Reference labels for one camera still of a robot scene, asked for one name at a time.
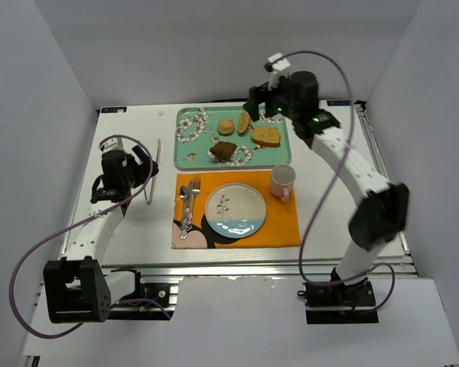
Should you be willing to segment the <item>narrow seeded bread slice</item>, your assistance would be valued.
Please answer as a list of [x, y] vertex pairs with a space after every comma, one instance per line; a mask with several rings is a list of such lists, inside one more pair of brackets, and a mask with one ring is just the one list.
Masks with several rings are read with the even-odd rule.
[[239, 116], [237, 129], [236, 129], [237, 134], [244, 135], [248, 131], [250, 123], [251, 123], [251, 117], [249, 113], [243, 110]]

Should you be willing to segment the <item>metal serving tongs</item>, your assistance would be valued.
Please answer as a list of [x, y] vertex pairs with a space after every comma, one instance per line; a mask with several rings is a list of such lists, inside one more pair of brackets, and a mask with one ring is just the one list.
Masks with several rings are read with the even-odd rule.
[[145, 187], [144, 195], [145, 203], [147, 205], [151, 205], [154, 196], [156, 176], [158, 174], [158, 164], [161, 158], [161, 139], [150, 138], [146, 143], [146, 147], [148, 148], [151, 154], [153, 168], [151, 178]]

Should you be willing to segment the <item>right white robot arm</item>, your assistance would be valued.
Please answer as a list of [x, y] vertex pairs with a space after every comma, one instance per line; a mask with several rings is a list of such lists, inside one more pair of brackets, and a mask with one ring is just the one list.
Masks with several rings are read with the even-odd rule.
[[352, 148], [339, 121], [319, 106], [317, 91], [315, 75], [299, 71], [252, 87], [243, 108], [253, 121], [260, 105], [268, 117], [280, 114], [289, 119], [295, 134], [350, 192], [356, 204], [348, 224], [351, 242], [332, 279], [351, 286], [366, 278], [378, 254], [405, 229], [409, 189], [403, 183], [393, 184]]

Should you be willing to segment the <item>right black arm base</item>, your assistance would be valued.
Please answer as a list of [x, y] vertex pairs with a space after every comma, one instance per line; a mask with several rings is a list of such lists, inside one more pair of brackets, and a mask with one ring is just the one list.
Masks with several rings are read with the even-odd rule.
[[317, 287], [304, 284], [297, 291], [304, 301], [308, 325], [374, 324], [379, 322], [373, 286], [368, 278], [359, 284]]

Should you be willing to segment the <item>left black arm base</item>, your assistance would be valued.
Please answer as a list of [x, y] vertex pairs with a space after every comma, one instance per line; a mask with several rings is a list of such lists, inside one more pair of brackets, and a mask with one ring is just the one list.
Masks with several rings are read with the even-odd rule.
[[174, 305], [170, 302], [171, 285], [146, 281], [138, 269], [129, 271], [135, 277], [134, 291], [112, 306], [109, 320], [169, 321], [174, 314]]

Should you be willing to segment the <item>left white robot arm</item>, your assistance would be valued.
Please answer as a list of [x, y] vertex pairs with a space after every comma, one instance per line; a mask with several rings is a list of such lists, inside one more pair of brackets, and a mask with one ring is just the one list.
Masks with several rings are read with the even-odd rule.
[[103, 146], [102, 174], [92, 186], [89, 222], [74, 243], [43, 270], [48, 316], [52, 323], [104, 322], [112, 305], [140, 290], [138, 271], [103, 274], [101, 264], [132, 190], [142, 187], [158, 165], [139, 145], [131, 153], [115, 142]]

